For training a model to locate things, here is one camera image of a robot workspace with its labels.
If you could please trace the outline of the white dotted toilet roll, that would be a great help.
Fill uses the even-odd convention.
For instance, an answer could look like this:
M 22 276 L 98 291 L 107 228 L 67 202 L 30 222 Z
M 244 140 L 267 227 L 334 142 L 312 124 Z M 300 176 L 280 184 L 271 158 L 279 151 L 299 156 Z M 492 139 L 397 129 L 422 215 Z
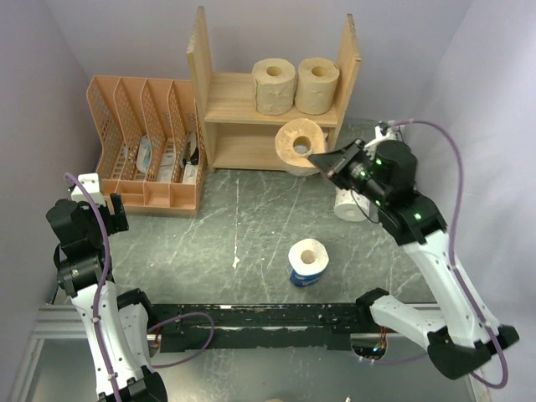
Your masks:
M 361 222 L 369 217 L 370 202 L 354 191 L 337 188 L 333 211 L 342 220 Z

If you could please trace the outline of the beige toilet roll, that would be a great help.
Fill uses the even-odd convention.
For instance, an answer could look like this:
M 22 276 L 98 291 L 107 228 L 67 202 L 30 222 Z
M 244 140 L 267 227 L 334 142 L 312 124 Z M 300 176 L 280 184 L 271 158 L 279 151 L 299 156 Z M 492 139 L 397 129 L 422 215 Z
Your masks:
M 298 118 L 279 129 L 275 137 L 275 150 L 286 172 L 306 177 L 319 172 L 308 157 L 327 152 L 327 142 L 322 128 L 316 122 Z
M 339 68 L 330 59 L 304 59 L 298 66 L 294 104 L 308 115 L 321 115 L 331 108 L 338 85 Z
M 285 59 L 270 58 L 252 68 L 256 110 L 264 115 L 287 113 L 294 103 L 296 69 Z

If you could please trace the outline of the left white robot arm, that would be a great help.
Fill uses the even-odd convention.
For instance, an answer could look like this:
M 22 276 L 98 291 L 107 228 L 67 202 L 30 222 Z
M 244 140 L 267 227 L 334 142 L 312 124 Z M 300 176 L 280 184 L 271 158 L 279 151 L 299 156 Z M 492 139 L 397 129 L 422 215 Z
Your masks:
M 61 199 L 46 219 L 59 240 L 58 285 L 79 313 L 90 346 L 97 399 L 167 400 L 147 341 L 157 314 L 140 289 L 119 294 L 111 272 L 108 237 L 129 228 L 120 195 L 96 211 L 86 201 Z

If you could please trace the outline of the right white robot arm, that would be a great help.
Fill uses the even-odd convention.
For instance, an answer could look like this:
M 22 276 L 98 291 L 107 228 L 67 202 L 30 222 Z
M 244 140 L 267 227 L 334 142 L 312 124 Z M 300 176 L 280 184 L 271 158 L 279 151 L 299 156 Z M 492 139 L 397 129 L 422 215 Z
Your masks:
M 427 316 L 376 288 L 356 301 L 361 331 L 398 332 L 422 347 L 448 379 L 479 369 L 519 340 L 514 327 L 501 324 L 484 307 L 449 249 L 449 228 L 440 210 L 415 187 L 418 161 L 407 144 L 388 140 L 370 152 L 357 140 L 308 160 L 337 188 L 376 206 L 381 226 L 414 261 L 441 309 L 438 317 Z

